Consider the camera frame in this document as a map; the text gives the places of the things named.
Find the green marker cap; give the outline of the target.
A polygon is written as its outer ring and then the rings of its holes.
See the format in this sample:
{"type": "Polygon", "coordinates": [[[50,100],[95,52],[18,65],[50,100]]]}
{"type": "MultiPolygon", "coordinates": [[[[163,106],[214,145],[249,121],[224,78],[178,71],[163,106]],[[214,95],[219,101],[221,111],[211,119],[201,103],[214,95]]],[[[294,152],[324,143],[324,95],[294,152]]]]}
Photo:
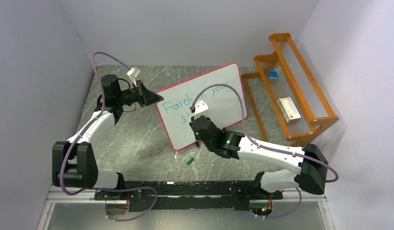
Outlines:
{"type": "Polygon", "coordinates": [[[187,165],[190,165],[193,161],[194,161],[194,157],[191,157],[191,158],[186,162],[186,164],[187,164],[187,165]]]}

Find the pink-framed whiteboard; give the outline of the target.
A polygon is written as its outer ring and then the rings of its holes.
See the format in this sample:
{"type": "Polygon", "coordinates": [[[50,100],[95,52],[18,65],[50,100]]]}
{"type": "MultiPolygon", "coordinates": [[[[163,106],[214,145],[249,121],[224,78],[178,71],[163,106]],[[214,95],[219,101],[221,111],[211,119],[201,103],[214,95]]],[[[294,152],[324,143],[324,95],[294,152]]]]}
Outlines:
{"type": "Polygon", "coordinates": [[[245,99],[237,63],[161,89],[157,94],[163,101],[156,106],[174,150],[184,149],[196,141],[188,124],[192,116],[189,108],[202,90],[200,99],[207,103],[209,116],[217,127],[230,127],[247,118],[247,110],[240,109],[245,99]]]}

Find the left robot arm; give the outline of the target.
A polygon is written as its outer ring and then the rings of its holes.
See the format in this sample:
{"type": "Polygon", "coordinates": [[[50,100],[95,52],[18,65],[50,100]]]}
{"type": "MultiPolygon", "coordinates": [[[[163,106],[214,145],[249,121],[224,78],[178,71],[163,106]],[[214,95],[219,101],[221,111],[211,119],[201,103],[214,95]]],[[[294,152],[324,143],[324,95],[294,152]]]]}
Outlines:
{"type": "Polygon", "coordinates": [[[163,97],[147,89],[141,80],[122,90],[119,78],[108,74],[100,79],[102,94],[91,119],[74,136],[58,141],[52,148],[52,182],[58,187],[107,189],[114,199],[126,194],[124,177],[118,172],[98,169],[93,147],[120,119],[125,105],[141,107],[163,101],[163,97]]]}

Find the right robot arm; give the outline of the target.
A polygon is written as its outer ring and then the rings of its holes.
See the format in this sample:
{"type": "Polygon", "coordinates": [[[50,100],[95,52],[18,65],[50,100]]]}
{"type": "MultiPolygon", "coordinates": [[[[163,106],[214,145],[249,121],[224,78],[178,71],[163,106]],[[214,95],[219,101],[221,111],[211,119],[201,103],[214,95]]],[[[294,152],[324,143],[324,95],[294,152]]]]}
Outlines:
{"type": "Polygon", "coordinates": [[[259,181],[252,186],[257,198],[288,188],[324,194],[328,161],[316,145],[288,147],[260,141],[241,132],[220,129],[205,116],[192,119],[189,125],[196,139],[222,158],[265,161],[282,168],[260,174],[259,181]]]}

